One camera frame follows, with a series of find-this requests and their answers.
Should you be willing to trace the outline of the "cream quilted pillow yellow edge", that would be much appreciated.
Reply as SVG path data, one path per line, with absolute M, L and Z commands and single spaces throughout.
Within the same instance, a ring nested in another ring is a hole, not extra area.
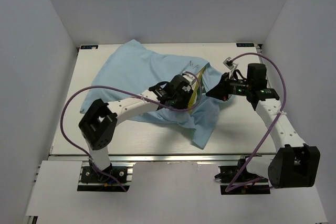
M 196 85 L 195 89 L 192 88 L 193 93 L 192 93 L 192 96 L 191 96 L 190 101 L 188 103 L 188 107 L 187 107 L 188 109 L 191 108 L 191 107 L 194 107 L 198 103 L 198 101 L 201 97 L 202 75 L 203 75 L 204 70 L 205 70 L 205 67 L 203 67 L 198 73 L 195 74 L 196 77 L 197 77 L 196 78 L 197 85 Z

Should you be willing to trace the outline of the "light blue pillowcase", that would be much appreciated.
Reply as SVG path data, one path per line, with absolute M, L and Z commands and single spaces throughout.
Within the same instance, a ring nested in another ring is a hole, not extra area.
M 80 113 L 86 113 L 96 99 L 110 102 L 127 98 L 126 94 L 107 90 L 107 86 L 139 94 L 159 82 L 171 81 L 175 75 L 184 71 L 202 73 L 203 93 L 215 87 L 222 76 L 202 58 L 159 54 L 146 49 L 136 40 L 129 41 L 120 46 L 104 63 L 92 82 L 95 89 L 88 92 Z M 193 129 L 192 141 L 203 149 L 218 121 L 220 103 L 219 100 L 203 95 L 200 104 L 191 112 L 161 109 L 136 116 L 133 120 L 155 124 L 178 124 Z

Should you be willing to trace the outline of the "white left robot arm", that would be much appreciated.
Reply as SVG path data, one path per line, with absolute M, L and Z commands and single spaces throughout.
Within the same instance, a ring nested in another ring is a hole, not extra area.
M 101 182 L 110 178 L 108 145 L 116 127 L 122 122 L 162 108 L 187 111 L 197 78 L 190 73 L 178 74 L 170 82 L 159 82 L 140 94 L 113 102 L 95 100 L 79 122 L 89 147 L 93 176 Z

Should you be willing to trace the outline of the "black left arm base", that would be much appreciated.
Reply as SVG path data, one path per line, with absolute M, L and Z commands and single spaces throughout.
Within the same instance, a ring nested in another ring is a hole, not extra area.
M 132 170 L 127 166 L 112 166 L 104 170 L 105 174 L 97 172 L 91 165 L 83 165 L 79 175 L 77 191 L 88 192 L 122 192 L 130 187 Z

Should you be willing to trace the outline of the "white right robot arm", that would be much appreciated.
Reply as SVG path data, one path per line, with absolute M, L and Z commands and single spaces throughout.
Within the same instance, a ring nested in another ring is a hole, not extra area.
M 247 76 L 243 77 L 231 60 L 225 62 L 229 72 L 221 76 L 219 83 L 206 96 L 226 101 L 232 95 L 246 97 L 254 111 L 262 119 L 273 140 L 276 154 L 273 158 L 257 156 L 256 151 L 237 164 L 237 171 L 226 188 L 236 188 L 234 182 L 241 179 L 243 185 L 255 182 L 253 177 L 267 179 L 274 188 L 312 187 L 316 180 L 320 152 L 309 146 L 296 132 L 283 111 L 284 101 L 275 89 L 267 86 L 267 68 L 262 63 L 250 63 Z

